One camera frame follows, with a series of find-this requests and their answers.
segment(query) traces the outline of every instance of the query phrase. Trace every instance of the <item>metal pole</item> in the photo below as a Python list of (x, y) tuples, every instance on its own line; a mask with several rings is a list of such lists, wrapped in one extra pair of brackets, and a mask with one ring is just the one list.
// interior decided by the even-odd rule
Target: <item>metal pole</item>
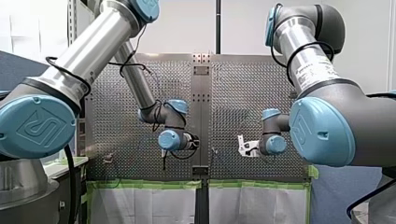
[[(134, 51), (134, 47), (129, 41), (126, 41), (114, 55), (117, 63), (125, 63), (129, 54)], [(135, 56), (128, 63), (137, 63)], [(124, 66), (122, 70), (126, 83), (134, 94), (140, 109), (149, 108), (155, 104), (149, 84), (141, 66)]]
[(216, 54), (221, 54), (221, 0), (216, 0)]

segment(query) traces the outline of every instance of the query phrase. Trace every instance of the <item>green tape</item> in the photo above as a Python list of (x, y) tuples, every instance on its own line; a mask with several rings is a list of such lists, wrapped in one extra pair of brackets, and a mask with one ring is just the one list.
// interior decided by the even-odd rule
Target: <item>green tape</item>
[(146, 180), (111, 180), (89, 181), (89, 188), (93, 189), (199, 189), (200, 181), (146, 181)]
[(85, 193), (84, 195), (81, 195), (81, 203), (86, 203), (87, 201), (88, 201), (87, 193)]
[(319, 170), (317, 169), (317, 167), (315, 167), (313, 165), (309, 165), (308, 166), (308, 175), (310, 177), (314, 177), (314, 179), (318, 179), (319, 178)]
[(209, 180), (209, 187), (215, 189), (237, 189), (254, 187), (263, 189), (306, 189), (307, 183), (283, 183), (262, 180)]

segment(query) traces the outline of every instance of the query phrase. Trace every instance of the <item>logo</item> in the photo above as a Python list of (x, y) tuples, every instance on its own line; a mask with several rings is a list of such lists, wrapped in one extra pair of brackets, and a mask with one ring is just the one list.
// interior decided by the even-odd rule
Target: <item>logo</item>
[(43, 107), (38, 107), (18, 128), (17, 134), (40, 145), (49, 147), (66, 122)]
[(303, 145), (306, 141), (306, 135), (308, 133), (311, 133), (303, 116), (299, 115), (297, 117), (296, 123), (292, 127), (292, 132), (294, 136), (297, 138), (299, 144)]
[(158, 0), (143, 0), (143, 2), (150, 7), (156, 7), (158, 5)]

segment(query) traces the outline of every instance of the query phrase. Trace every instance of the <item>silver arm segment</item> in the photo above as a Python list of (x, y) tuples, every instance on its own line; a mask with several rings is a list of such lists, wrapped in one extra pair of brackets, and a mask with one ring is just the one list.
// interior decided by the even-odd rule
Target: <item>silver arm segment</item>
[[(56, 61), (58, 65), (82, 77), (90, 85), (98, 78), (120, 45), (136, 34), (141, 27), (131, 10), (116, 1), (105, 1), (102, 13)], [(77, 79), (50, 67), (40, 77), (42, 82), (60, 91), (79, 105), (87, 87)]]
[[(128, 56), (134, 52), (134, 47), (129, 41), (123, 43), (117, 51), (114, 58), (117, 63), (125, 63)], [(135, 56), (129, 60), (128, 63), (137, 63)], [(140, 109), (151, 107), (155, 104), (154, 96), (152, 95), (149, 84), (146, 80), (145, 74), (140, 66), (125, 66), (123, 74), (129, 89), (134, 94), (137, 104)]]

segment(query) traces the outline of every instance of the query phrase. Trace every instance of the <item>white wall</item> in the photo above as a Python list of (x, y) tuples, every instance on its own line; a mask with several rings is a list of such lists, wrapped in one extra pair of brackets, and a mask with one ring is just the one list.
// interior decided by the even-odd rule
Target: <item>white wall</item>
[(318, 0), (222, 0), (221, 53), (270, 55), (264, 45), (268, 12), (276, 3), (284, 6), (320, 4)]
[[(264, 32), (268, 11), (278, 1), (223, 0), (224, 54), (269, 55)], [(358, 82), (364, 91), (386, 91), (389, 71), (391, 0), (284, 0), (284, 6), (328, 4), (337, 8), (346, 23), (346, 43), (334, 65), (342, 77)]]
[(392, 0), (324, 0), (336, 7), (346, 23), (346, 43), (335, 66), (341, 76), (366, 92), (388, 89)]
[(67, 48), (67, 0), (0, 0), (0, 50), (44, 62)]
[(215, 51), (215, 0), (160, 0), (160, 17), (149, 24), (139, 52)]

